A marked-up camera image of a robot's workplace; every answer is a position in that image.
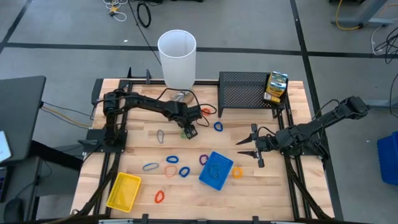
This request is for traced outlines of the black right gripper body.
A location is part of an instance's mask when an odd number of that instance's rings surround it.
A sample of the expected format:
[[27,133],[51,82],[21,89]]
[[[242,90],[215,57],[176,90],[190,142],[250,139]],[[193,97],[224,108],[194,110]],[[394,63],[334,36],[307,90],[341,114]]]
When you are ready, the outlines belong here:
[[262,158],[263,152],[270,152],[276,149],[276,141],[274,136],[260,136],[257,124],[251,124],[251,139],[255,144],[253,157],[257,159],[259,168],[265,167]]

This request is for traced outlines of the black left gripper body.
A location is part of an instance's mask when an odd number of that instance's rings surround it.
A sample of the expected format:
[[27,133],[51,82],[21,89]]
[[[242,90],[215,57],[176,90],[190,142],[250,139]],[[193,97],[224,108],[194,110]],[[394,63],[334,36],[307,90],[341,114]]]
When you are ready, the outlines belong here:
[[174,121],[180,127],[186,127],[191,125],[193,121],[196,121],[200,118],[202,118],[200,106],[196,105],[188,107],[185,105],[178,108],[177,114],[174,116]]

